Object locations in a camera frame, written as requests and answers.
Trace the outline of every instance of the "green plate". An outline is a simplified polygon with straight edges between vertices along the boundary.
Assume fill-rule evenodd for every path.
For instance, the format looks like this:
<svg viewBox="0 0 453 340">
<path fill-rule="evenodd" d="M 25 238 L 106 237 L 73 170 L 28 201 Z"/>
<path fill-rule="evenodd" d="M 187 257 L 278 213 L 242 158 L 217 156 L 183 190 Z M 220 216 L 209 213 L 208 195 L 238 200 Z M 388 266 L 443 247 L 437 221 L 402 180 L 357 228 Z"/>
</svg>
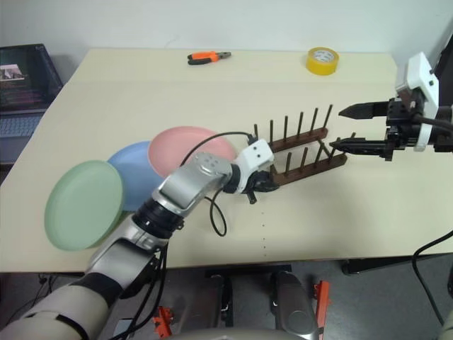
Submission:
<svg viewBox="0 0 453 340">
<path fill-rule="evenodd" d="M 122 211 L 122 183 L 106 161 L 86 161 L 69 170 L 45 207 L 45 232 L 54 246 L 95 246 L 116 225 Z"/>
</svg>

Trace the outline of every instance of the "white wall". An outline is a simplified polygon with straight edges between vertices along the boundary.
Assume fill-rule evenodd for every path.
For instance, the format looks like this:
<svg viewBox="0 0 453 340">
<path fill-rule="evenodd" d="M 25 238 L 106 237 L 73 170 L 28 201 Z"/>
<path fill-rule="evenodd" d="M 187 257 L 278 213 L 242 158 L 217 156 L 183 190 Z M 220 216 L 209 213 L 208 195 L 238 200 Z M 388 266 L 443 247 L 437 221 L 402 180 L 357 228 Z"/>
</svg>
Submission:
<svg viewBox="0 0 453 340">
<path fill-rule="evenodd" d="M 45 43 L 67 80 L 90 47 L 391 52 L 431 59 L 452 0 L 0 0 L 1 43 Z"/>
</svg>

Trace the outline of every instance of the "laptop screen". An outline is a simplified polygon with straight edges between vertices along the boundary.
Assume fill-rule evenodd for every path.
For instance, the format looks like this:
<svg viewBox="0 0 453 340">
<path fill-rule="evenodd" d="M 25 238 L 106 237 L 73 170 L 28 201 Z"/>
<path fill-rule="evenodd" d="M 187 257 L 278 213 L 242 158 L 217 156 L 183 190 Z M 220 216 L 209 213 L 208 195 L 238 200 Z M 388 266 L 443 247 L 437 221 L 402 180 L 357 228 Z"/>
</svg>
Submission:
<svg viewBox="0 0 453 340">
<path fill-rule="evenodd" d="M 45 110 L 62 87 L 43 44 L 0 47 L 0 113 Z"/>
</svg>

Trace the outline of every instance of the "pink plate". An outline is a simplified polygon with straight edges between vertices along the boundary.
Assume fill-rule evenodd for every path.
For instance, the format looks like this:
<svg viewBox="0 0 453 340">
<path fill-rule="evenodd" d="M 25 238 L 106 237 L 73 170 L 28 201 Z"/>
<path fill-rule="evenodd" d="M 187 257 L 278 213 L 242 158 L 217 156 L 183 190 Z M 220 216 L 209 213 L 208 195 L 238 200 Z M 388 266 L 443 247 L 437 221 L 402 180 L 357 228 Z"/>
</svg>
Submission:
<svg viewBox="0 0 453 340">
<path fill-rule="evenodd" d="M 178 126 L 159 133 L 148 148 L 148 160 L 155 172 L 166 178 L 175 171 L 186 154 L 198 143 L 216 132 L 195 126 Z M 236 158 L 236 152 L 223 137 L 214 138 L 201 146 L 198 152 L 210 152 L 230 161 Z"/>
</svg>

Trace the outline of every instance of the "black cylinder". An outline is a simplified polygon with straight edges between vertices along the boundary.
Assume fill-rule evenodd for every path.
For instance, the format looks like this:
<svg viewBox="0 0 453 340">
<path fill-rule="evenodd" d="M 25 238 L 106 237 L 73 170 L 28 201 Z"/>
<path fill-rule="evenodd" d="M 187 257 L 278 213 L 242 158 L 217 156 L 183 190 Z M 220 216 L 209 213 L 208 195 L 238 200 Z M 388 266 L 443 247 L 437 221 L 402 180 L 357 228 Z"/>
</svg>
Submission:
<svg viewBox="0 0 453 340">
<path fill-rule="evenodd" d="M 134 223 L 148 234 L 169 239 L 176 229 L 184 225 L 181 216 L 165 209 L 153 198 L 148 199 L 132 216 Z"/>
</svg>

